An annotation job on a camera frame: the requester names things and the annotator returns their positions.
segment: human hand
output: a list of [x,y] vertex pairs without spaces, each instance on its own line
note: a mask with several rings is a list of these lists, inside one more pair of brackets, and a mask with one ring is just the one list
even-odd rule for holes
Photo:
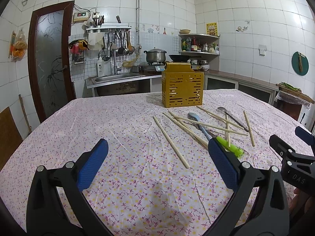
[[[294,208],[297,206],[297,203],[298,203],[298,199],[299,199],[299,195],[300,195],[300,193],[301,193],[301,190],[298,189],[298,188],[295,188],[295,190],[294,190],[293,193],[296,194],[296,195],[294,196],[293,200],[292,200],[291,203],[289,204],[289,212],[290,212],[290,213],[291,213],[291,212],[294,210]],[[313,203],[314,203],[314,197],[308,198],[308,200],[307,200],[306,203],[305,203],[304,213],[306,213],[306,212],[309,210],[309,208],[313,205]]]

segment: metal screw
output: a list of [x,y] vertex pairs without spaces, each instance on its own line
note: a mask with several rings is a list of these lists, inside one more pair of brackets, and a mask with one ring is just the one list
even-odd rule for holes
[[73,161],[68,161],[68,162],[66,163],[66,168],[68,168],[68,169],[72,168],[73,166],[74,166]]
[[243,168],[249,169],[250,168],[250,164],[248,162],[243,162],[242,163]]
[[40,165],[37,167],[37,171],[38,172],[42,172],[44,170],[44,166],[43,165]]
[[272,169],[273,172],[278,172],[279,171],[279,169],[276,166],[272,166],[271,169]]

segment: brown door frame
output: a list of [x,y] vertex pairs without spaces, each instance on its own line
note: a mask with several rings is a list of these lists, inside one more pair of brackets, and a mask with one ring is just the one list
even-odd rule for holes
[[29,79],[31,85],[31,91],[33,96],[33,101],[35,104],[35,109],[42,123],[47,119],[44,111],[44,106],[41,101],[38,82],[37,82],[37,72],[36,72],[36,51],[35,51],[35,38],[36,38],[36,27],[38,18],[42,15],[52,13],[54,11],[64,10],[63,21],[62,21],[62,32],[61,32],[61,56],[62,56],[62,66],[67,66],[63,70],[63,77],[65,80],[66,94],[68,101],[75,99],[75,92],[73,87],[73,82],[70,76],[70,65],[69,65],[69,47],[68,47],[68,36],[71,35],[71,22],[72,22],[72,12],[73,12],[74,1],[68,1],[63,3],[53,4],[47,7],[40,8],[33,11],[30,30],[28,34],[28,71]]

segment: floral tablecloth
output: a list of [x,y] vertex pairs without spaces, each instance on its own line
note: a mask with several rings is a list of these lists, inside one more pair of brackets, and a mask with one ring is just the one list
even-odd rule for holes
[[[310,147],[294,134],[300,124],[269,104],[238,90],[204,91],[203,107],[224,116],[216,110],[219,106],[245,125],[243,110],[247,112],[256,146],[251,146],[249,136],[231,134],[232,143],[245,150],[241,161],[255,168],[281,168],[280,158],[268,144],[272,134],[297,152],[312,155]],[[225,127],[197,107],[170,110],[183,117],[195,112],[202,121]],[[104,138],[109,143],[108,156],[84,195],[115,235],[202,235],[233,192],[226,188],[207,150],[165,117],[162,112],[166,111],[158,92],[70,102],[35,129],[4,166],[0,172],[2,200],[26,229],[27,199],[36,168],[59,168],[67,161],[76,161]],[[190,169],[176,156],[153,115],[161,121]],[[204,137],[201,131],[195,132]],[[223,131],[214,132],[224,136]],[[286,184],[286,189],[288,198],[292,198],[293,187]],[[256,190],[239,223],[245,222]],[[70,220],[78,224],[61,189],[59,194]]]

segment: green handle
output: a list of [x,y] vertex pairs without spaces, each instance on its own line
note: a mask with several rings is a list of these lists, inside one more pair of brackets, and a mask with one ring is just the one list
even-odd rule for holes
[[229,147],[228,142],[223,139],[220,136],[217,136],[216,139],[218,140],[218,142],[224,146],[225,149],[229,150],[230,152],[234,153],[236,157],[241,157],[244,154],[243,149],[231,144],[231,146]]

